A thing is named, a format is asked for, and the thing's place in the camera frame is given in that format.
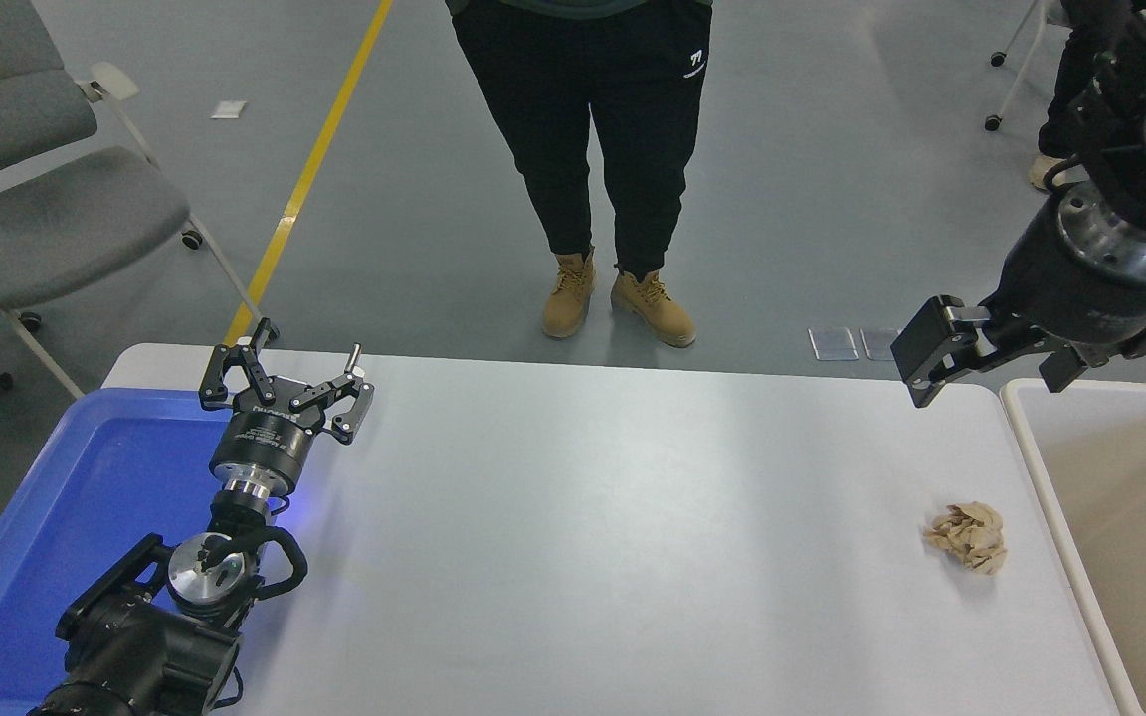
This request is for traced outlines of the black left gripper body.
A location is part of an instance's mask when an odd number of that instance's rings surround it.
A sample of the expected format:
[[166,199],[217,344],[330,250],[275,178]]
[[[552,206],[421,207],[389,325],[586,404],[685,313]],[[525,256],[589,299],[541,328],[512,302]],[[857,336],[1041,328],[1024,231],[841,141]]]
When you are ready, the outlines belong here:
[[257,471],[272,491],[296,490],[315,435],[324,426],[320,407],[299,414],[290,410],[291,400],[306,390],[309,385],[304,381],[275,376],[269,406],[260,402],[261,394],[254,387],[241,391],[210,459],[211,474],[229,481]]

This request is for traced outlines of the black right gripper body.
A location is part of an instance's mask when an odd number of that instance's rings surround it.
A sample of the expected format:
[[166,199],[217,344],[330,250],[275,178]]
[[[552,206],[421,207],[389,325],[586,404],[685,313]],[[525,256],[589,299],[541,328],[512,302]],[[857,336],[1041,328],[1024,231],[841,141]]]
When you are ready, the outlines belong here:
[[990,341],[1036,329],[1115,344],[1146,329],[1146,230],[1102,200],[1050,200],[1005,259],[990,296]]

